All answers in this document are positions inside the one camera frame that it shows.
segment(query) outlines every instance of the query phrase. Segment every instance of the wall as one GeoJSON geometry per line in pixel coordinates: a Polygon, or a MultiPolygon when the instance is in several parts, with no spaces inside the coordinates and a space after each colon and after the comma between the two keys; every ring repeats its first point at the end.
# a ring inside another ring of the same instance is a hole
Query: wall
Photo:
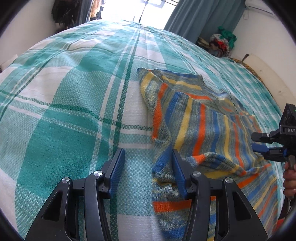
{"type": "Polygon", "coordinates": [[[54,0],[30,0],[19,11],[0,37],[0,64],[55,33],[53,4],[54,0]]]}
{"type": "Polygon", "coordinates": [[[237,41],[232,57],[242,59],[247,53],[255,54],[280,76],[296,97],[296,46],[283,24],[246,10],[233,33],[237,41]]]}

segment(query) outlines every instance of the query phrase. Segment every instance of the blue curtain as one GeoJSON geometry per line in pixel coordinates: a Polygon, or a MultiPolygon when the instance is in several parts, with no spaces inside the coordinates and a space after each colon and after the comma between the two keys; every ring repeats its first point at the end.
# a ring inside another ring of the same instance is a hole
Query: blue curtain
{"type": "Polygon", "coordinates": [[[206,41],[223,26],[233,31],[246,6],[245,0],[180,0],[172,12],[165,30],[196,43],[206,41]]]}

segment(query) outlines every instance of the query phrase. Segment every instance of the silver screw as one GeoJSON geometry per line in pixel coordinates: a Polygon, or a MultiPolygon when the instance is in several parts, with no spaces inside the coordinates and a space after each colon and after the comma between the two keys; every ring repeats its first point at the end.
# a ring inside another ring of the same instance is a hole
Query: silver screw
{"type": "Polygon", "coordinates": [[[192,173],[192,175],[195,176],[195,177],[199,177],[201,175],[201,173],[195,171],[195,172],[192,173]]]}
{"type": "Polygon", "coordinates": [[[70,178],[68,178],[68,177],[64,177],[63,179],[62,179],[62,183],[67,183],[67,182],[69,182],[70,181],[70,178]]]}
{"type": "Polygon", "coordinates": [[[226,181],[227,183],[233,183],[233,179],[232,179],[231,177],[227,177],[227,178],[225,178],[225,181],[226,181]]]}
{"type": "Polygon", "coordinates": [[[102,174],[103,174],[103,172],[100,170],[94,172],[94,175],[97,177],[101,176],[102,174]]]}

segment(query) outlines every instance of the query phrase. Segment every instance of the green cloth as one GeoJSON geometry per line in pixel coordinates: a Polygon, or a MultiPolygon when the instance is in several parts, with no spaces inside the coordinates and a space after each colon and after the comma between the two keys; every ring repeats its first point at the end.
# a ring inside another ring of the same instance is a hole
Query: green cloth
{"type": "Polygon", "coordinates": [[[234,47],[234,42],[237,40],[237,37],[230,31],[225,30],[222,26],[218,27],[220,31],[220,39],[227,39],[229,47],[232,49],[234,47]]]}

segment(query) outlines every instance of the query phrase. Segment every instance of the curtain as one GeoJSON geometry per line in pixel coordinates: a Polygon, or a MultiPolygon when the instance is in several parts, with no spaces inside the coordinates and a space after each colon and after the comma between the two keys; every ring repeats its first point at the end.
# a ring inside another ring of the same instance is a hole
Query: curtain
{"type": "Polygon", "coordinates": [[[223,26],[233,31],[246,6],[245,0],[180,0],[171,14],[165,30],[196,43],[206,41],[223,26]]]}

